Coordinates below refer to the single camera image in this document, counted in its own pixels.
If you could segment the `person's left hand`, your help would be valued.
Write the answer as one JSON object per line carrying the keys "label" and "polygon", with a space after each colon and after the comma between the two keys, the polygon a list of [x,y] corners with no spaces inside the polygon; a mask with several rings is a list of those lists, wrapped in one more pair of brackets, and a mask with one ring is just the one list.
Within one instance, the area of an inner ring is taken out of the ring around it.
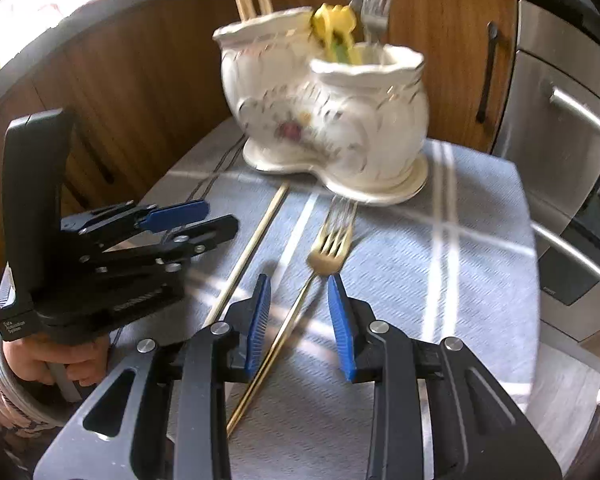
{"label": "person's left hand", "polygon": [[53,385],[48,364],[61,364],[69,379],[82,387],[101,382],[107,373],[109,336],[77,346],[58,344],[37,334],[2,343],[4,357],[12,372],[25,382]]}

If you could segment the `plaid sleeve forearm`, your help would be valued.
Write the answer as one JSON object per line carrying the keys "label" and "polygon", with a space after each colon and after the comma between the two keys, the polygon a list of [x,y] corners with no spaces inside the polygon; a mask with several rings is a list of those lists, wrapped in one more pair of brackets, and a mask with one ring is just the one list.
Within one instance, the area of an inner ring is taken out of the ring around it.
{"label": "plaid sleeve forearm", "polygon": [[25,439],[65,425],[66,418],[43,406],[17,380],[10,370],[0,336],[0,431]]}

